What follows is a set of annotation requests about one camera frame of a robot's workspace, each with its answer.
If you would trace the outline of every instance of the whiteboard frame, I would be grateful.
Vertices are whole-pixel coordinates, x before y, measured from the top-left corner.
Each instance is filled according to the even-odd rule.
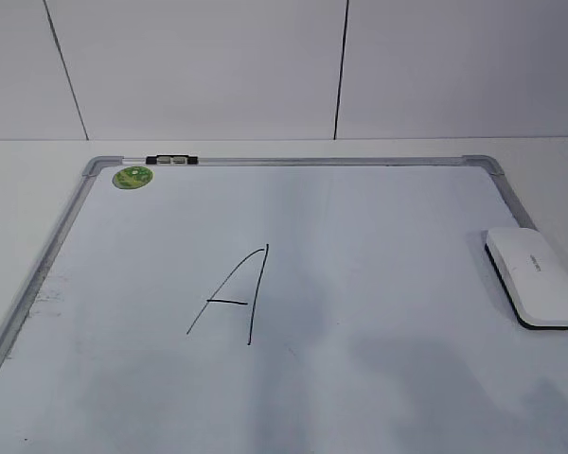
[[[151,164],[156,158],[169,164]],[[0,327],[0,366],[9,355],[10,349],[21,331],[29,309],[52,264],[67,238],[86,196],[91,191],[97,176],[103,168],[110,166],[478,166],[482,167],[496,185],[503,201],[520,227],[537,230],[522,203],[513,192],[499,163],[486,155],[465,155],[446,158],[198,158],[195,156],[160,155],[147,158],[125,158],[123,156],[98,156],[93,158],[82,171],[81,180],[74,195],[67,204],[56,229],[42,251],[41,259],[17,295],[15,304]]]

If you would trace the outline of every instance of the whiteboard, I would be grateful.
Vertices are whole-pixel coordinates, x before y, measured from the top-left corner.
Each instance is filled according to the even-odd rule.
[[[568,331],[517,324],[484,169],[121,168],[2,365],[0,453],[568,453]],[[187,334],[211,297],[248,304]]]

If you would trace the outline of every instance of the white wall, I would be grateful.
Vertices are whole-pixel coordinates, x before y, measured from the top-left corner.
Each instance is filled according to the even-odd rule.
[[[91,139],[333,134],[345,0],[50,0]]]
[[[568,0],[350,0],[338,137],[568,135]]]
[[[0,0],[0,139],[83,139],[42,0]]]

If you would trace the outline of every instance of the plastic corner cap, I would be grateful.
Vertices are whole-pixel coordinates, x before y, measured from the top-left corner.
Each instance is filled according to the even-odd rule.
[[[466,154],[463,156],[463,159],[468,166],[482,167],[490,175],[505,175],[499,162],[492,156],[487,156],[486,154]]]
[[[96,177],[105,167],[121,166],[123,156],[97,156],[91,159],[84,170],[83,177]]]

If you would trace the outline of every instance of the white eraser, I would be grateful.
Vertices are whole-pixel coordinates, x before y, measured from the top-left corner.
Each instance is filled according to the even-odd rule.
[[[486,245],[518,317],[537,328],[568,328],[568,275],[543,236],[531,229],[488,230]]]

